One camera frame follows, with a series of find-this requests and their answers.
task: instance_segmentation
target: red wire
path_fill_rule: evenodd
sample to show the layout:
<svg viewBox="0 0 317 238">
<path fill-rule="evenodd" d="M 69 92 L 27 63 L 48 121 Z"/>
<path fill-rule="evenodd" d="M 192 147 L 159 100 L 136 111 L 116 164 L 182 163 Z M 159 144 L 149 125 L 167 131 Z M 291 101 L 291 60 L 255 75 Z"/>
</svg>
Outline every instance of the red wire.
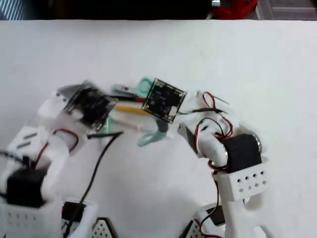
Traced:
<svg viewBox="0 0 317 238">
<path fill-rule="evenodd" d="M 203 92 L 202 98 L 203 98 L 203 101 L 204 101 L 205 105 L 210 108 L 210 105 L 208 104 L 208 102 L 205 99 L 205 95 L 206 94 L 211 98 L 212 108 L 216 109 L 216 103 L 215 103 L 214 96 L 210 92 Z M 233 134 L 233 125 L 232 125 L 232 123 L 226 117 L 224 117 L 222 114 L 220 114 L 220 115 L 226 121 L 226 123 L 229 125 L 230 131 L 225 136 L 219 136 L 218 139 L 224 139 L 224 138 L 231 137 L 232 134 Z"/>
<path fill-rule="evenodd" d="M 215 170 L 216 172 L 217 172 L 217 171 L 224 171 L 224 170 L 227 169 L 227 165 L 221 166 L 221 167 L 217 167 L 217 166 L 215 166 L 215 165 L 212 164 L 212 161 L 211 161 L 211 160 L 208 161 L 208 166 L 209 166 L 211 169 Z"/>
<path fill-rule="evenodd" d="M 195 222 L 197 223 L 197 225 L 200 227 L 200 222 L 199 222 L 196 218 L 194 218 L 194 221 L 195 221 Z M 207 234 L 207 233 L 205 233 L 205 232 L 201 232 L 201 233 L 202 233 L 202 235 L 205 236 L 205 237 L 222 238 L 222 237 L 220 237 L 220 236 L 218 236 L 218 235 Z"/>
<path fill-rule="evenodd" d="M 76 142 L 75 142 L 74 145 L 69 149 L 69 152 L 72 152 L 72 151 L 76 148 L 76 146 L 77 146 L 77 144 L 78 144 L 78 142 L 79 142 L 79 137 L 78 137 L 78 135 L 77 135 L 75 132 L 73 132 L 73 131 L 71 131 L 71 130 L 64 129 L 64 128 L 56 129 L 56 130 L 53 131 L 52 134 L 55 135 L 55 134 L 56 134 L 57 132 L 59 132 L 59 131 L 68 133 L 68 134 L 70 134 L 70 135 L 73 135 L 73 136 L 76 138 Z M 49 143 L 46 142 L 46 143 L 44 144 L 44 146 L 42 147 L 42 149 L 39 151 L 34 167 L 36 167 L 36 165 L 38 164 L 38 162 L 39 162 L 39 160 L 40 160 L 40 158 L 41 158 L 43 152 L 45 151 L 45 149 L 47 148 L 48 145 L 49 145 Z"/>
<path fill-rule="evenodd" d="M 210 120 L 214 121 L 214 122 L 220 127 L 221 133 L 223 133 L 220 124 L 219 124 L 216 120 L 214 120 L 214 119 L 212 119 L 212 118 L 209 118 L 209 117 L 206 117 L 206 118 L 201 119 L 200 122 L 197 124 L 197 126 L 196 126 L 196 128 L 195 128 L 195 132 L 194 132 L 194 144 L 195 144 L 195 147 L 196 147 L 196 150 L 197 150 L 197 151 L 198 151 L 197 140 L 198 140 L 198 135 L 199 135 L 199 127 L 200 127 L 200 125 L 204 122 L 204 120 L 206 120 L 206 119 L 210 119 Z M 219 136 L 219 135 L 215 135 L 215 137 L 216 137 L 217 139 L 222 139 L 222 138 L 224 138 L 224 136 Z"/>
<path fill-rule="evenodd" d="M 49 143 L 46 142 L 46 143 L 44 144 L 44 146 L 42 147 L 42 149 L 39 151 L 38 156 L 37 156 L 37 159 L 36 159 L 36 162 L 35 162 L 35 167 L 36 167 L 36 165 L 38 165 L 38 162 L 39 162 L 39 160 L 40 160 L 40 158 L 41 158 L 43 152 L 45 151 L 45 149 L 47 148 L 48 145 L 49 145 Z"/>
<path fill-rule="evenodd" d="M 207 94 L 210 98 L 211 98 L 211 102 L 212 102 L 212 107 L 209 106 L 209 104 L 207 103 L 206 99 L 205 99 L 205 94 Z M 214 99 L 214 96 L 210 93 L 210 92 L 203 92 L 203 101 L 205 103 L 205 105 L 209 108 L 216 108 L 216 102 Z"/>
<path fill-rule="evenodd" d="M 71 130 L 64 129 L 64 128 L 56 129 L 56 130 L 53 132 L 53 135 L 55 135 L 55 134 L 56 134 L 57 132 L 59 132 L 59 131 L 68 133 L 68 134 L 70 134 L 70 135 L 72 135 L 72 136 L 74 136 L 74 137 L 76 138 L 76 142 L 75 142 L 74 145 L 69 149 L 69 152 L 72 152 L 72 151 L 76 148 L 76 146 L 77 146 L 77 144 L 78 144 L 78 142 L 79 142 L 79 137 L 78 137 L 78 135 L 77 135 L 75 132 L 73 132 L 73 131 L 71 131 Z"/>
</svg>

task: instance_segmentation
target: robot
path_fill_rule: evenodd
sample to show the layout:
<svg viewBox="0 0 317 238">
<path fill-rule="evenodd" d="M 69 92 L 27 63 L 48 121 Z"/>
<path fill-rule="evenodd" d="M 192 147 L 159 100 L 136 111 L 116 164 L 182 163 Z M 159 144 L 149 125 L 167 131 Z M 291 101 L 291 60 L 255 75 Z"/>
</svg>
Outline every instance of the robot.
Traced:
<svg viewBox="0 0 317 238">
<path fill-rule="evenodd" d="M 103 133 L 116 102 L 87 81 L 60 88 L 40 106 L 35 118 L 7 149 L 0 151 L 0 156 L 8 160 L 0 174 L 2 236 L 90 237 L 97 205 L 86 202 L 85 195 L 72 200 L 78 206 L 65 223 L 63 235 L 62 200 L 54 185 L 66 162 L 80 152 L 88 139 L 111 138 L 98 160 L 96 174 L 103 154 L 121 134 Z M 178 133 L 199 158 L 208 158 L 213 170 L 217 204 L 209 214 L 198 213 L 181 237 L 190 237 L 189 230 L 198 227 L 202 237 L 254 238 L 257 226 L 268 238 L 281 237 L 271 207 L 268 159 L 262 155 L 265 145 L 254 128 L 235 118 L 226 102 L 208 92 L 189 95 L 155 80 L 142 108 L 160 119 L 158 125 L 163 124 L 165 129 L 165 122 L 177 123 Z M 220 206 L 219 198 L 225 231 L 212 222 Z M 72 229 L 79 213 L 80 224 Z"/>
</svg>

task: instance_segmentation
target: teal plastic piece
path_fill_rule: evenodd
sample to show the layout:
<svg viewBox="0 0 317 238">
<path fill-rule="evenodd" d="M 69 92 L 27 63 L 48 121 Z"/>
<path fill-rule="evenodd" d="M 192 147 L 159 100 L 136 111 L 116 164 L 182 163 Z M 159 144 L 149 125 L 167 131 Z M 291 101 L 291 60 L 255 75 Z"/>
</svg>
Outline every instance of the teal plastic piece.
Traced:
<svg viewBox="0 0 317 238">
<path fill-rule="evenodd" d="M 149 77 L 143 77 L 136 86 L 136 94 L 138 94 L 139 97 L 146 98 L 150 89 L 152 88 L 153 83 L 154 79 Z M 160 132 L 159 130 L 157 130 L 156 132 L 147 133 L 139 139 L 137 145 L 146 146 L 152 142 L 160 141 L 164 137 L 166 137 L 166 134 L 167 132 Z"/>
<path fill-rule="evenodd" d="M 138 85 L 136 86 L 136 94 L 139 97 L 146 98 L 152 85 L 154 83 L 154 79 L 149 77 L 144 77 L 140 80 Z"/>
<path fill-rule="evenodd" d="M 100 133 L 108 133 L 111 129 L 111 117 L 108 117 L 104 126 L 101 128 Z"/>
</svg>

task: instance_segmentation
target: robotic arm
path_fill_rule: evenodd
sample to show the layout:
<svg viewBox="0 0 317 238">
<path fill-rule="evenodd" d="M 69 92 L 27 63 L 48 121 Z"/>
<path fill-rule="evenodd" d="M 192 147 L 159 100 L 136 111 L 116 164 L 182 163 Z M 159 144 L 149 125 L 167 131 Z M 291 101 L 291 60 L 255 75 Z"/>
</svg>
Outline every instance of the robotic arm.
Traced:
<svg viewBox="0 0 317 238">
<path fill-rule="evenodd" d="M 262 155 L 265 146 L 259 133 L 239 121 L 228 105 L 212 94 L 198 92 L 193 100 L 198 101 L 197 105 L 204 102 L 210 108 L 216 108 L 217 104 L 217 109 L 228 112 L 206 112 L 180 122 L 178 128 L 178 133 L 197 156 L 209 160 L 208 165 L 214 171 L 213 178 L 221 198 L 225 233 L 210 224 L 211 214 L 201 222 L 194 219 L 200 226 L 200 232 L 206 237 L 254 238 L 254 228 L 261 227 L 266 237 L 281 237 L 272 211 L 268 159 Z M 203 231 L 204 222 L 208 225 Z"/>
<path fill-rule="evenodd" d="M 152 86 L 144 108 L 155 111 L 154 115 L 162 121 L 175 119 L 174 123 L 179 124 L 178 133 L 197 156 L 209 159 L 221 198 L 225 233 L 211 226 L 208 216 L 197 221 L 202 234 L 216 238 L 254 238 L 254 227 L 260 226 L 268 238 L 279 238 L 271 210 L 268 159 L 262 156 L 264 145 L 259 133 L 239 121 L 228 104 L 212 94 L 186 95 L 166 85 L 159 81 L 156 92 Z M 174 92 L 172 102 L 176 106 L 169 105 L 168 98 L 162 98 Z M 114 105 L 115 100 L 89 82 L 61 88 L 44 102 L 32 123 L 21 129 L 7 151 L 0 151 L 0 156 L 16 158 L 8 161 L 0 176 L 0 192 L 6 196 L 6 202 L 0 202 L 0 211 L 7 238 L 18 238 L 17 234 L 26 238 L 60 237 L 60 223 L 49 225 L 52 220 L 60 220 L 60 212 L 56 212 L 60 198 L 54 190 L 58 175 L 86 142 L 87 134 L 102 128 Z M 24 208 L 25 216 L 27 211 L 43 211 L 37 217 L 41 221 L 32 223 L 41 224 L 41 229 L 29 236 L 25 233 L 29 228 L 10 226 L 11 211 Z"/>
</svg>

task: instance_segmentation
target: perforated plate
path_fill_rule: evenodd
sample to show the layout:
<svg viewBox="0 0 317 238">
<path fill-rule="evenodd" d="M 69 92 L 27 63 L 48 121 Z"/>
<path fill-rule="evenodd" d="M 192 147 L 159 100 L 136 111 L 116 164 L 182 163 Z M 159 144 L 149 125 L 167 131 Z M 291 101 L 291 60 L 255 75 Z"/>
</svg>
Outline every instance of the perforated plate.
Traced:
<svg viewBox="0 0 317 238">
<path fill-rule="evenodd" d="M 68 220 L 62 219 L 61 228 L 63 231 L 63 235 L 66 231 L 67 222 Z M 74 222 L 70 228 L 70 234 L 72 234 L 77 229 L 78 226 L 79 226 L 79 222 Z M 89 238 L 116 238 L 116 237 L 114 237 L 111 234 L 110 229 L 105 220 L 98 220 Z"/>
<path fill-rule="evenodd" d="M 63 231 L 63 235 L 66 231 L 66 228 L 67 228 L 67 223 L 68 223 L 68 220 L 65 220 L 65 219 L 62 219 L 62 222 L 61 222 L 61 229 Z M 76 229 L 77 227 L 79 226 L 79 222 L 73 222 L 71 228 L 70 228 L 70 234 L 72 234 Z"/>
<path fill-rule="evenodd" d="M 107 223 L 104 220 L 99 220 L 95 225 L 91 238 L 113 238 Z"/>
<path fill-rule="evenodd" d="M 199 226 L 195 221 L 192 223 L 186 238 L 205 238 L 205 236 L 203 236 L 199 231 Z"/>
</svg>

